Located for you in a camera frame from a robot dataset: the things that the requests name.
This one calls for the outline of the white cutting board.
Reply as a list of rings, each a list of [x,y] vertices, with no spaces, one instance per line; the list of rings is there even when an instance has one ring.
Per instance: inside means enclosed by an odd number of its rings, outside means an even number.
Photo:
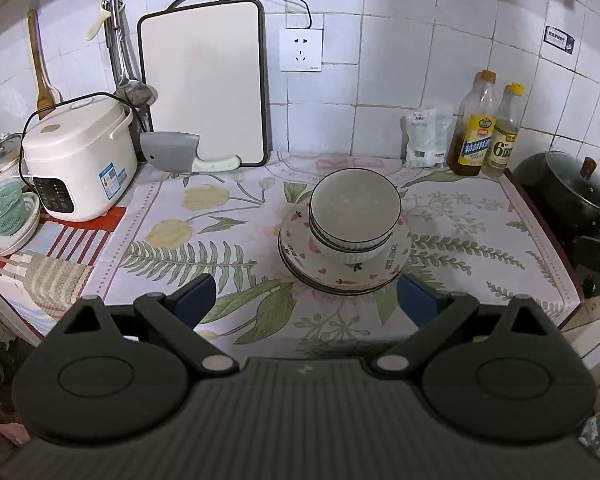
[[[271,153],[264,7],[259,0],[172,3],[137,22],[143,81],[157,91],[155,131],[196,134],[198,155],[236,155],[246,167]]]

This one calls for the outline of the white salt bag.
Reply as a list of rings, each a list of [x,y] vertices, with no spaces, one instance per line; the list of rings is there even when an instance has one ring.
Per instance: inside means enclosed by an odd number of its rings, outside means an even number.
[[[449,105],[419,108],[406,115],[407,166],[440,168],[445,165],[453,118]]]

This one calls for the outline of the striped red cloth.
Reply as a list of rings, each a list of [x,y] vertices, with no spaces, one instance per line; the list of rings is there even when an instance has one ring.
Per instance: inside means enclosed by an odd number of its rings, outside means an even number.
[[[40,333],[48,332],[82,295],[124,214],[121,206],[89,222],[44,214],[23,248],[0,256],[1,294]]]

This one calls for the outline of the teal fried egg plate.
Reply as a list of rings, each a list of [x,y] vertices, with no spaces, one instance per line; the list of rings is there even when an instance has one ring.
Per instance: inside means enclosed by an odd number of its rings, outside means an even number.
[[[345,289],[373,287],[388,281],[401,272],[407,258],[408,255],[379,255],[363,263],[345,264],[320,256],[302,259],[282,253],[287,268],[295,268],[317,283]]]

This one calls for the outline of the vinegar bottle yellow cap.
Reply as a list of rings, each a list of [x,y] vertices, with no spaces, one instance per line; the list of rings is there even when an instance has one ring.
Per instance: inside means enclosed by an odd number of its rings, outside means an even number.
[[[523,96],[524,86],[518,82],[508,84],[503,92],[491,142],[481,167],[481,172],[492,180],[498,180],[508,165],[518,136]]]

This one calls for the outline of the black pot with glass lid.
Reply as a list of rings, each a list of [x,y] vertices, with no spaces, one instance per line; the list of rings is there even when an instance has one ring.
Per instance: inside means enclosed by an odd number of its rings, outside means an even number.
[[[555,235],[600,231],[600,174],[594,158],[548,151],[523,160],[513,175]]]

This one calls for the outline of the wooden spatula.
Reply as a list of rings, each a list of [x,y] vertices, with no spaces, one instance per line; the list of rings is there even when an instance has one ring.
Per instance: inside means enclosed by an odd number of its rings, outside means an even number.
[[[38,12],[35,9],[31,9],[27,13],[27,26],[36,83],[36,112],[38,113],[38,118],[43,119],[55,109],[55,105],[62,100],[62,96],[60,91],[50,83],[50,78],[48,78],[40,36],[40,26],[38,26]]]

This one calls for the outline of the white bowl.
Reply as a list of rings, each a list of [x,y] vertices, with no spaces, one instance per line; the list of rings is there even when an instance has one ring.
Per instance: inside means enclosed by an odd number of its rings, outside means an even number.
[[[388,245],[388,242],[385,240],[377,247],[370,249],[343,250],[341,248],[336,248],[335,246],[326,244],[319,238],[316,238],[313,234],[310,234],[308,245],[311,252],[315,252],[316,254],[324,256],[329,260],[345,264],[353,264],[363,263],[378,256]]]
[[[362,240],[362,242],[344,240],[343,238],[338,238],[335,235],[329,234],[329,232],[321,228],[312,214],[309,215],[309,229],[320,242],[331,248],[342,250],[343,252],[368,252],[369,250],[384,244],[392,234],[392,230],[390,230],[381,236],[373,237],[370,240]]]
[[[393,230],[401,210],[396,187],[382,174],[364,168],[328,174],[310,198],[310,213],[321,228],[355,242]]]

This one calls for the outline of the white rice cooker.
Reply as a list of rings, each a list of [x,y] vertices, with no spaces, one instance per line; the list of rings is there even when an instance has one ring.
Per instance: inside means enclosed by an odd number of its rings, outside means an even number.
[[[23,162],[52,217],[91,221],[120,200],[137,170],[133,119],[110,96],[90,96],[58,106],[24,135]]]

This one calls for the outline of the floral table cloth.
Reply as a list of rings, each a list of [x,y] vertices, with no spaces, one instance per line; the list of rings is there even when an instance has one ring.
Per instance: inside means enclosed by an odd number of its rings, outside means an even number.
[[[286,215],[306,209],[314,185],[359,166],[387,177],[401,195],[413,241],[406,272],[485,304],[527,294],[556,324],[580,306],[572,273],[509,180],[414,170],[393,159],[287,153],[220,176],[142,171],[85,292],[127,304],[208,273],[218,300],[198,332],[238,358],[346,354],[402,340],[415,324],[393,285],[332,296],[298,281],[277,249]]]

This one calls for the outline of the white plate black rim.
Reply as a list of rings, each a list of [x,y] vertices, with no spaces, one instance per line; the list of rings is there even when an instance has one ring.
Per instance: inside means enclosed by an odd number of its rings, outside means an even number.
[[[306,275],[302,274],[295,268],[287,268],[287,270],[291,273],[291,275],[299,280],[301,283],[308,285],[309,287],[318,290],[319,292],[326,292],[326,294],[332,294],[337,296],[362,296],[365,294],[371,294],[372,292],[379,292],[384,287],[393,284],[398,280],[399,274],[396,274],[390,280],[380,283],[379,285],[363,288],[354,288],[354,289],[345,289],[338,287],[330,287],[327,285],[323,285],[317,283],[317,281],[312,280],[312,278],[308,278]]]

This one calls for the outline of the rabbit carrot patterned plate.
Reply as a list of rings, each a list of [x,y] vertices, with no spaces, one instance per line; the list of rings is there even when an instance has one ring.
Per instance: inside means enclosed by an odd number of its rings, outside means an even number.
[[[342,252],[323,243],[310,229],[309,206],[296,205],[278,233],[286,268],[303,283],[336,295],[363,295],[393,281],[410,258],[412,239],[404,219],[380,247]]]

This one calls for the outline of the blue wall sticker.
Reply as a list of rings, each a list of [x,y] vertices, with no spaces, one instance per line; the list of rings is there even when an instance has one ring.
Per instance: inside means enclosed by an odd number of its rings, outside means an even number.
[[[569,55],[573,54],[574,45],[576,44],[576,40],[568,32],[550,25],[545,26],[543,41]]]

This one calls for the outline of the white wall socket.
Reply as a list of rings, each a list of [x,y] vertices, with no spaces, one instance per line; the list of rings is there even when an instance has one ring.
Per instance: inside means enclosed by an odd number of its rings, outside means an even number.
[[[323,65],[323,31],[292,28],[279,32],[279,69],[319,73]]]

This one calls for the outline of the hanging metal ladle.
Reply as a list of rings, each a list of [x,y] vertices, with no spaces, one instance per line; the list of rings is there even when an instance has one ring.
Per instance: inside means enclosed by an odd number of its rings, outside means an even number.
[[[108,10],[110,18],[106,21],[106,43],[117,96],[136,108],[148,107],[157,99],[157,93],[141,82],[134,70],[123,0],[108,0]]]

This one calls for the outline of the white hanging spoon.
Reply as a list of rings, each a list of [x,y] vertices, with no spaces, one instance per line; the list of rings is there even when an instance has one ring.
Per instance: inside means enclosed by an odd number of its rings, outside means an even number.
[[[87,32],[84,35],[86,41],[92,41],[99,33],[100,29],[107,20],[111,18],[111,12],[108,9],[107,3],[102,1],[100,3],[99,11],[96,20],[93,24],[91,24],[90,28],[87,29]]]

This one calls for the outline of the cooking wine bottle orange cap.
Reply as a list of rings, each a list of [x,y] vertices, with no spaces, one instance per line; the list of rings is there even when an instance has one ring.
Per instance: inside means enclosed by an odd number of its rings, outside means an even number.
[[[446,163],[459,176],[476,176],[480,172],[491,142],[498,111],[495,95],[496,73],[482,70],[471,92],[460,102],[458,117]]]

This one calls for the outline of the green strainer basket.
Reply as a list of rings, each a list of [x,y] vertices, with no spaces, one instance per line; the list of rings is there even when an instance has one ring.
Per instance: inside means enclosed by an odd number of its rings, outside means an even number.
[[[22,187],[9,182],[0,188],[0,235],[15,234],[29,219],[30,210],[24,201]]]

